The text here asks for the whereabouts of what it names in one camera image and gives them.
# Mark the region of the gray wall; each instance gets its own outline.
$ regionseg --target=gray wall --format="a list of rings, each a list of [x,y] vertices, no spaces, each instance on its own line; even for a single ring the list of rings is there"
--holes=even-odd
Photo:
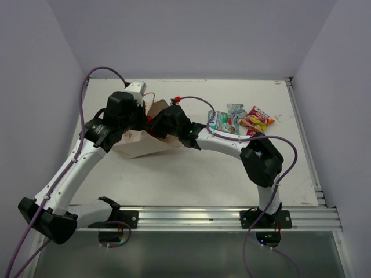
[[[371,1],[338,0],[294,91],[327,202],[358,277],[371,275]]]
[[[82,72],[44,0],[1,1],[0,276],[26,222],[22,197],[33,197],[66,158],[77,118]],[[29,254],[21,250],[18,269]]]
[[[84,71],[224,79],[293,76],[336,2],[48,1]]]

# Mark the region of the robotic arm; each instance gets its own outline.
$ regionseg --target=robotic arm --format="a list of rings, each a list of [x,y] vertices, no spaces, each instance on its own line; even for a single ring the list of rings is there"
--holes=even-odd
[[[153,120],[147,122],[142,96],[146,85],[142,81],[133,81],[124,92],[114,92],[109,96],[103,119],[96,115],[85,125],[83,147],[77,159],[80,140],[60,170],[33,199],[23,198],[18,205],[28,223],[35,215],[43,200],[46,203],[37,218],[34,228],[57,244],[66,242],[78,228],[96,222],[115,221],[120,205],[106,197],[101,197],[92,204],[69,206],[76,191],[90,173],[91,169],[121,140],[124,132],[146,130],[156,137],[165,138],[168,134],[179,138],[184,146],[198,150],[211,150],[231,155],[242,161],[248,177],[258,185],[259,209],[263,210],[271,199],[275,179],[281,172],[283,157],[269,139],[251,142],[232,142],[215,137],[206,126],[191,123],[179,105],[173,105],[161,111]],[[230,137],[246,138],[249,136]],[[66,165],[73,161],[72,167],[59,181],[50,196],[47,191]],[[266,213],[273,215],[282,207],[278,194]]]

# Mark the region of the white table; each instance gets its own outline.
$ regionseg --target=white table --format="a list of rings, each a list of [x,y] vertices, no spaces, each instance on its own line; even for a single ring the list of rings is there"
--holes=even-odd
[[[219,111],[227,111],[227,103],[243,103],[247,111],[253,105],[273,117],[276,122],[266,134],[291,140],[299,159],[295,168],[281,182],[280,198],[284,206],[317,206],[312,177],[304,153],[292,103],[284,81],[232,80],[145,80],[147,92],[155,92],[157,100],[176,96],[199,96],[209,100]],[[91,80],[83,108],[90,120],[112,92],[122,90],[120,80]],[[152,95],[145,100],[151,102]],[[181,103],[194,122],[206,123],[209,107],[197,100]],[[75,131],[73,145],[78,138]],[[283,169],[291,164],[290,146],[272,141],[283,155]],[[109,197],[121,205],[144,206],[255,206],[257,188],[247,177],[241,161],[212,151],[177,148],[163,153],[124,159],[110,152],[88,175],[72,204],[84,204],[98,197]]]

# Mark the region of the red snack package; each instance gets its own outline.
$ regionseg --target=red snack package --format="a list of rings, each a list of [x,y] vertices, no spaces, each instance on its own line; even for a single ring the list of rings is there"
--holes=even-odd
[[[254,131],[264,132],[271,123],[274,120],[256,106],[239,122],[241,126],[249,128],[247,135],[254,135]]]

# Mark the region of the candy wrapper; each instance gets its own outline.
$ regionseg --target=candy wrapper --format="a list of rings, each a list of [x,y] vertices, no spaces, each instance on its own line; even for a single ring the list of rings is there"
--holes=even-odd
[[[228,132],[231,134],[239,134],[238,117],[236,114],[215,111],[215,117],[210,122],[210,128],[218,131]],[[213,111],[208,114],[208,121],[213,116]]]
[[[272,123],[274,120],[256,106],[239,122],[241,126],[249,128],[247,135],[254,135],[254,131],[264,132]]]
[[[228,103],[227,104],[228,113],[236,114],[237,122],[240,122],[246,115],[246,110],[243,109],[242,103]]]

